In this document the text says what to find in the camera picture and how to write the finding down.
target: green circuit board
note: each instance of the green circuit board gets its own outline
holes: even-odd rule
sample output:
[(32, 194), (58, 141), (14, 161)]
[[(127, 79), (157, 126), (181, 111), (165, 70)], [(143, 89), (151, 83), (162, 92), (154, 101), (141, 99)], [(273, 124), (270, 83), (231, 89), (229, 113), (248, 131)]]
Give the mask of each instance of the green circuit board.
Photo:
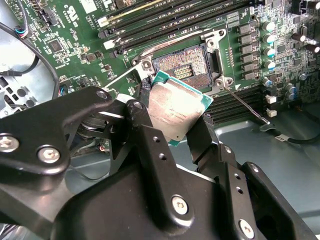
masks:
[[(6, 2), (21, 21), (16, 1)], [(232, 79), (232, 91), (261, 85), (269, 78), (277, 87), (280, 103), (289, 101), (288, 83), (305, 102), (319, 100), (320, 57), (306, 50), (316, 39), (319, 14), (316, 10), (294, 14), (289, 0), (23, 0), (23, 4), (29, 20), (28, 38), (56, 69), (61, 86), (67, 88), (64, 94), (87, 86), (105, 87), (130, 69), (133, 59), (146, 49), (201, 30), (203, 33), (153, 52), (152, 70), (145, 69), (151, 72), (151, 79), (158, 70), (172, 68), (172, 74), (180, 74), (182, 81), (215, 98), (226, 94), (223, 88), (213, 91), (221, 75)], [(274, 23), (272, 30), (263, 27), (268, 21)], [(307, 28), (307, 40), (292, 39), (302, 27)], [(225, 35), (218, 41), (216, 58), (216, 48), (210, 52), (203, 36), (221, 30)], [(274, 40), (267, 43), (266, 35), (273, 35)], [(113, 45), (106, 47), (110, 41)], [(244, 54), (245, 46), (250, 49)], [(274, 50), (272, 56), (266, 56), (267, 48)], [(200, 67), (202, 57), (207, 69)], [(137, 97), (141, 81), (132, 71), (109, 91), (113, 96)]]

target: chip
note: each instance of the chip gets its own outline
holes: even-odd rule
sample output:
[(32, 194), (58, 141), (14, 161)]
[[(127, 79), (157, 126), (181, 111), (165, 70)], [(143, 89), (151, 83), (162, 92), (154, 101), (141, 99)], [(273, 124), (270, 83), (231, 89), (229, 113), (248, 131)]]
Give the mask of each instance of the chip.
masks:
[(245, 80), (250, 80), (250, 79), (254, 79), (255, 78), (255, 73), (254, 72), (250, 72), (244, 75), (244, 79)]
[(248, 43), (251, 43), (251, 34), (250, 35), (246, 35), (246, 36), (242, 36), (240, 38), (240, 42), (241, 44), (248, 44)]
[(61, 46), (60, 42), (58, 39), (55, 39), (53, 41), (48, 42), (50, 49), (54, 52), (57, 53), (63, 49)]
[(297, 66), (301, 63), (301, 58), (298, 58), (296, 60), (293, 61), (293, 66)]
[(301, 48), (302, 43), (301, 43), (301, 42), (295, 42), (295, 43), (293, 44), (293, 46), (294, 46), (296, 49), (299, 49), (299, 48)]
[(280, 0), (274, 0), (274, 1), (272, 2), (272, 8), (273, 8), (273, 9), (280, 7), (280, 5), (281, 5)]
[(248, 46), (244, 46), (241, 48), (241, 53), (242, 54), (250, 54), (252, 53), (252, 46), (248, 45)]
[(277, 75), (276, 75), (276, 74), (269, 75), (269, 76), (268, 76), (268, 79), (269, 79), (271, 82), (275, 82), (275, 81), (277, 80)]
[(239, 33), (240, 34), (247, 34), (251, 32), (251, 27), (249, 24), (239, 26)]
[(252, 71), (254, 68), (255, 68), (255, 66), (254, 66), (253, 63), (250, 63), (250, 64), (247, 64), (247, 65), (244, 65), (244, 66), (243, 66), (243, 70), (244, 70), (245, 72)]
[(86, 56), (86, 59), (87, 59), (89, 62), (93, 62), (94, 60), (96, 60), (96, 55), (94, 55), (93, 53), (89, 53), (89, 54)]
[(102, 59), (104, 57), (104, 54), (100, 51), (95, 51), (94, 55), (96, 56), (97, 59)]
[(319, 22), (316, 22), (314, 24), (314, 36), (313, 36), (313, 39), (316, 40), (316, 41), (320, 41), (320, 31), (319, 31), (319, 28), (320, 28), (320, 21)]
[(278, 46), (278, 53), (282, 53), (286, 50), (286, 45), (280, 45)]
[(317, 60), (316, 59), (309, 60), (308, 66), (309, 67), (317, 66)]
[(249, 62), (252, 62), (253, 60), (254, 60), (254, 57), (252, 56), (252, 54), (242, 57), (243, 63), (249, 63)]
[(284, 87), (284, 83), (283, 83), (283, 82), (279, 82), (279, 83), (276, 85), (276, 87), (277, 87), (278, 89), (283, 88), (283, 87)]
[(293, 24), (298, 24), (301, 22), (301, 17), (300, 16), (296, 16), (294, 19), (293, 19)]

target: capacitor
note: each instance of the capacitor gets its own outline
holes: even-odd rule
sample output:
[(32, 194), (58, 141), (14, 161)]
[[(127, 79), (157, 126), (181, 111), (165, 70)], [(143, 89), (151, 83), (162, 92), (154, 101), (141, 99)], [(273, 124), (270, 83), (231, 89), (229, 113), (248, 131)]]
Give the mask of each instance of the capacitor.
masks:
[(293, 40), (296, 40), (296, 41), (299, 41), (299, 42), (304, 42), (306, 40), (306, 36), (305, 35), (301, 35), (301, 34), (298, 34), (298, 33), (294, 33), (291, 38)]
[(302, 1), (303, 5), (306, 5), (307, 9), (320, 9), (320, 1)]
[(262, 38), (262, 41), (267, 44), (273, 44), (275, 40), (276, 40), (276, 37), (274, 35), (269, 34), (269, 33), (264, 35)]
[(269, 58), (273, 58), (276, 54), (276, 51), (271, 48), (271, 47), (267, 47), (264, 51), (263, 54), (268, 56)]
[(286, 96), (286, 99), (288, 100), (294, 100), (296, 98), (296, 94), (290, 93), (290, 92), (287, 92), (285, 96)]
[(262, 29), (268, 32), (272, 32), (275, 29), (276, 25), (273, 21), (265, 21), (262, 25)]
[(285, 86), (285, 90), (287, 90), (287, 92), (290, 94), (295, 94), (297, 92), (296, 87), (292, 83), (289, 83), (287, 86)]
[(305, 49), (307, 49), (310, 52), (313, 52), (314, 54), (317, 54), (320, 51), (320, 47), (317, 45), (307, 44), (305, 46)]
[(264, 63), (265, 68), (269, 69), (269, 70), (273, 70), (276, 67), (275, 62), (268, 60)]
[(263, 83), (263, 85), (265, 85), (266, 87), (269, 87), (269, 86), (272, 85), (272, 81), (270, 81), (269, 78), (267, 78), (267, 77), (264, 77), (264, 78), (262, 79), (262, 83)]

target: black metal bracket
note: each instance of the black metal bracket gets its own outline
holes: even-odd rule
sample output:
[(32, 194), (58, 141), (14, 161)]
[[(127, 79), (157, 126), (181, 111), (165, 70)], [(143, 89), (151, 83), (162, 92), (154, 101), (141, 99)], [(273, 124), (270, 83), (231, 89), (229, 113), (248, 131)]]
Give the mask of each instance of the black metal bracket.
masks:
[(0, 152), (0, 182), (42, 191), (56, 187), (70, 164), (68, 146), (80, 123), (112, 102), (107, 92), (88, 87), (1, 119), (0, 136), (16, 139), (17, 148)]
[[(129, 224), (127, 219), (137, 221), (139, 229), (125, 232), (124, 238), (141, 239), (145, 236), (142, 231), (157, 236), (155, 239), (168, 235), (195, 239), (202, 232), (225, 240), (315, 239), (262, 170), (253, 168), (253, 163), (239, 165), (234, 152), (218, 143), (208, 127), (201, 117), (188, 132), (187, 141), (198, 172), (214, 179), (209, 181), (177, 168), (146, 106), (137, 100), (113, 101), (97, 87), (1, 119), (0, 218), (26, 226), (44, 239), (55, 226), (53, 240), (99, 239), (120, 222)], [(111, 177), (73, 196), (63, 177), (76, 133), (111, 139)], [(51, 149), (45, 158), (44, 148)], [(131, 189), (134, 195), (128, 194)], [(123, 213), (124, 205), (133, 202), (136, 208), (126, 207)], [(270, 235), (263, 223), (266, 210), (274, 212), (271, 217), (278, 219), (276, 226), (285, 231), (276, 229)], [(110, 217), (106, 211), (124, 215), (119, 221), (112, 218), (110, 226), (88, 229), (96, 223), (82, 217), (104, 223)]]
[[(202, 144), (195, 141), (200, 135)], [(225, 237), (237, 240), (258, 239), (246, 176), (238, 169), (234, 152), (227, 145), (213, 141), (202, 117), (188, 132), (187, 139), (198, 172), (214, 179), (220, 186), (219, 199), (224, 206), (221, 215), (226, 217), (221, 218), (219, 225), (225, 228)]]

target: silver screw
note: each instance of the silver screw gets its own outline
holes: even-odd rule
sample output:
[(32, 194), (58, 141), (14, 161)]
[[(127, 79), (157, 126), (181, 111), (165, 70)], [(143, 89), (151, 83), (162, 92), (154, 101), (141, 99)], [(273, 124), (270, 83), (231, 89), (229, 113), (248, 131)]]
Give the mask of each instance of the silver screw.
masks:
[(38, 151), (38, 158), (47, 164), (53, 164), (60, 158), (60, 153), (53, 147), (44, 147)]
[(231, 149), (230, 149), (230, 147), (228, 147), (228, 146), (224, 146), (224, 149), (230, 154), (230, 153), (232, 153), (232, 151), (231, 151)]
[(136, 108), (138, 108), (138, 109), (142, 109), (142, 105), (141, 105), (141, 103), (138, 102), (138, 101), (133, 102), (133, 105), (134, 105)]
[(13, 136), (0, 136), (0, 152), (11, 153), (19, 147), (19, 141)]
[(214, 83), (217, 87), (220, 87), (224, 82), (221, 79), (217, 79)]
[(174, 210), (180, 215), (185, 215), (188, 212), (188, 205), (186, 201), (179, 196), (174, 196), (172, 198), (172, 205)]
[(249, 225), (249, 223), (247, 223), (247, 221), (241, 219), (239, 221), (239, 226), (241, 228), (241, 231), (243, 232), (243, 234), (248, 238), (248, 239), (253, 239), (255, 237), (255, 233), (254, 230), (252, 229), (252, 227)]
[(259, 169), (254, 164), (251, 164), (251, 167), (256, 173), (259, 172)]
[(96, 91), (96, 94), (102, 99), (108, 98), (108, 95), (104, 91)]
[(299, 76), (299, 80), (300, 81), (305, 81), (307, 79), (307, 74), (305, 73), (302, 73), (300, 76)]

